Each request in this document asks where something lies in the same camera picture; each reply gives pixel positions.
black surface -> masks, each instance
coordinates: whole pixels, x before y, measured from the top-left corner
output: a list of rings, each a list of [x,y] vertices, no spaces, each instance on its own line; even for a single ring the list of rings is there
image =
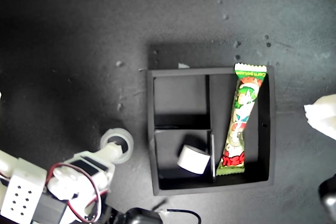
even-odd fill
[[[67,208],[67,202],[42,194],[33,215],[33,221],[43,224],[59,224]]]
[[[164,198],[152,195],[139,69],[232,66],[240,55],[275,66],[274,185],[172,196],[162,207],[193,210],[204,223],[328,222],[317,188],[335,174],[336,143],[307,124],[302,106],[336,93],[336,0],[0,0],[0,7],[0,149],[48,169],[97,150],[107,129],[124,126],[135,150],[117,166],[108,202],[123,212],[151,209]],[[195,223],[184,215],[164,221]]]
[[[155,195],[210,193],[265,187],[273,183],[276,122],[274,71],[271,66],[243,132],[245,172],[217,176],[213,180],[210,162],[203,175],[192,174],[177,165],[184,144],[210,154],[213,134],[215,167],[218,166],[223,155],[237,80],[233,68],[149,72],[148,131]],[[181,120],[186,117],[191,118],[188,124]]]

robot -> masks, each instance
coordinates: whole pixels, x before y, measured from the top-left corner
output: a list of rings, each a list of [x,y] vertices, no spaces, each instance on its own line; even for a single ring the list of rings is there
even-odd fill
[[[49,173],[0,151],[0,215],[19,224],[162,224],[157,212],[133,208],[122,214],[104,203],[116,164],[131,157],[133,146],[128,131],[110,129],[99,151],[77,153]]]

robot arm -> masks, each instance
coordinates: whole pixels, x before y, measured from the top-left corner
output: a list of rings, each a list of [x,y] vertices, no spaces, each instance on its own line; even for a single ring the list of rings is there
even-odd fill
[[[126,142],[126,151],[122,141]],[[81,152],[64,163],[55,164],[48,178],[46,170],[0,151],[0,215],[19,224],[29,224],[35,220],[33,217],[39,200],[51,194],[59,202],[68,201],[68,205],[61,204],[64,212],[60,221],[53,223],[92,222],[84,216],[91,213],[96,200],[94,220],[98,220],[102,208],[100,197],[109,190],[116,168],[114,164],[127,161],[133,145],[133,137],[128,131],[109,130],[101,139],[101,150]],[[43,192],[45,185],[48,191]],[[46,207],[48,201],[55,201],[51,199],[45,200],[43,206]]]

red wire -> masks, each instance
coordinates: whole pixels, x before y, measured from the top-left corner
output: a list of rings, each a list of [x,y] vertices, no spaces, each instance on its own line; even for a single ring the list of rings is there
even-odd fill
[[[72,207],[72,205],[70,204],[70,202],[68,201],[68,207],[70,208],[70,210],[73,212],[74,215],[76,215],[76,217],[78,219],[80,219],[81,222],[84,223],[92,223],[92,221],[89,221],[87,219],[84,219],[79,213],[76,212],[76,210],[74,210],[74,208]]]
[[[52,178],[52,176],[53,176],[53,171],[54,171],[54,169],[56,168],[56,167],[58,167],[58,166],[68,166],[68,167],[70,167],[70,168],[73,168],[73,169],[75,169],[74,167],[74,165],[71,165],[71,166],[73,166],[73,167],[71,167],[69,164],[66,164],[66,163],[57,163],[57,164],[55,164],[55,165],[53,165],[51,168],[50,168],[50,170],[49,170],[49,174],[48,174],[48,176],[47,176],[47,178],[46,178],[46,186],[47,186],[47,184],[49,183],[49,181],[50,181],[50,179]],[[90,176],[86,176],[89,180],[90,180],[90,182],[92,183],[92,185],[93,185],[93,187],[95,186],[94,184],[94,181],[92,180],[92,178],[90,177]],[[95,190],[95,192],[96,192],[96,197],[93,199],[93,201],[95,201],[95,200],[97,200],[97,198],[98,198],[98,195],[101,195],[101,193],[99,193],[98,191],[96,191]],[[85,218],[83,218],[79,213],[77,213],[75,210],[74,210],[74,208],[72,207],[72,205],[71,205],[71,203],[70,203],[70,201],[68,201],[68,207],[70,208],[70,210],[73,212],[73,214],[80,220],[80,221],[82,221],[82,222],[84,222],[84,223],[92,223],[92,221],[89,221],[89,220],[87,220],[87,219],[85,219]]]
[[[2,172],[0,172],[0,175],[3,176],[4,178],[10,179],[10,177],[5,176]]]
[[[100,192],[100,196],[106,194],[107,192],[108,192],[108,190],[101,191],[101,192]],[[87,204],[87,206],[89,206],[90,204],[92,204],[92,202],[94,202],[94,201],[96,201],[96,200],[97,200],[97,196],[95,196],[95,198],[92,199],[92,200]]]

corn potage snack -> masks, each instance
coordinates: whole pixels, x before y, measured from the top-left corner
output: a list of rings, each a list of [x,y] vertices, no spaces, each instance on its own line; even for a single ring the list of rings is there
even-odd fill
[[[267,68],[237,63],[235,73],[238,76],[238,84],[223,156],[216,171],[217,176],[245,171],[243,131],[258,97]]]

